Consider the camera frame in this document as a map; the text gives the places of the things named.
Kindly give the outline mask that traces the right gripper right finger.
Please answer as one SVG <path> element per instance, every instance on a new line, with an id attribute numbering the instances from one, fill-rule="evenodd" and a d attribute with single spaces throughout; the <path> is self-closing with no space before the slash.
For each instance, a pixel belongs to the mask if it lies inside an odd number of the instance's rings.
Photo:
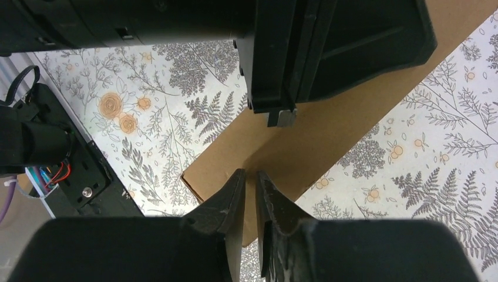
<path id="1" fill-rule="evenodd" d="M 319 220 L 257 173 L 266 281 L 477 281 L 456 237 L 429 220 Z"/>

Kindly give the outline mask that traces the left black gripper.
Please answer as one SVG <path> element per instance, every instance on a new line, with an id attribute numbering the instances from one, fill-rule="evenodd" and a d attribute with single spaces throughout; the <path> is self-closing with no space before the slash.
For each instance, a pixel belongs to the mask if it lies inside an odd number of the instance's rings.
<path id="1" fill-rule="evenodd" d="M 311 101 L 322 1 L 2 1 L 1 55 L 231 39 L 269 126 Z"/>

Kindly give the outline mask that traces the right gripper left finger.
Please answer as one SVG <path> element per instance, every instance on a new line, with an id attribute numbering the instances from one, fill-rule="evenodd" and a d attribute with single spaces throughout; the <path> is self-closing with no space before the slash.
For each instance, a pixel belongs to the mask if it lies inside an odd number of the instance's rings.
<path id="1" fill-rule="evenodd" d="M 66 217 L 32 236 L 9 281 L 238 281 L 243 169 L 182 217 Z"/>

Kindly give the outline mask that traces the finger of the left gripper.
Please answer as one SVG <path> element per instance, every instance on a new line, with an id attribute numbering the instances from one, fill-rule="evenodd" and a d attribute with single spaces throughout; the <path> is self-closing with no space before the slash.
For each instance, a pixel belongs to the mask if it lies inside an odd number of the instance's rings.
<path id="1" fill-rule="evenodd" d="M 321 1 L 296 102 L 425 64 L 437 47 L 425 1 Z"/>

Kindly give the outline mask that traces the brown cardboard box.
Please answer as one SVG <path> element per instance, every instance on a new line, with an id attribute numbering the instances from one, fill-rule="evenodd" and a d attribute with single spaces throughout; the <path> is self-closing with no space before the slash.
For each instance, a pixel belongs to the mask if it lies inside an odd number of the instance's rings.
<path id="1" fill-rule="evenodd" d="M 235 170 L 245 170 L 243 246 L 258 236 L 259 170 L 287 197 L 298 199 L 497 9 L 496 1 L 428 1 L 427 5 L 438 46 L 424 65 L 380 75 L 323 102 L 299 105 L 291 127 L 266 127 L 263 117 L 246 109 L 184 171 L 182 181 L 204 201 Z"/>

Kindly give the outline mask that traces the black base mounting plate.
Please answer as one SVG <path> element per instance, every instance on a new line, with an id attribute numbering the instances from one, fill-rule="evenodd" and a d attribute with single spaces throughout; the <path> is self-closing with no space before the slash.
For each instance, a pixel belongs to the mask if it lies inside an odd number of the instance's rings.
<path id="1" fill-rule="evenodd" d="M 56 217 L 141 216 L 94 141 L 86 140 L 48 86 L 37 83 L 29 102 L 1 106 L 1 176 L 49 169 L 54 184 L 39 188 Z"/>

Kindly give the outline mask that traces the floral patterned table mat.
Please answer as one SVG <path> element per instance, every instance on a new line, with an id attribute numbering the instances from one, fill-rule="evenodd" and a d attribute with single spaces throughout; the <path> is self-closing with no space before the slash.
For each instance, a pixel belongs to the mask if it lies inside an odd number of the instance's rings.
<path id="1" fill-rule="evenodd" d="M 231 41 L 36 58 L 143 215 L 199 204 L 184 171 L 248 109 Z M 319 219 L 436 220 L 496 281 L 497 9 L 296 202 Z M 260 280 L 257 249 L 243 247 L 242 281 Z"/>

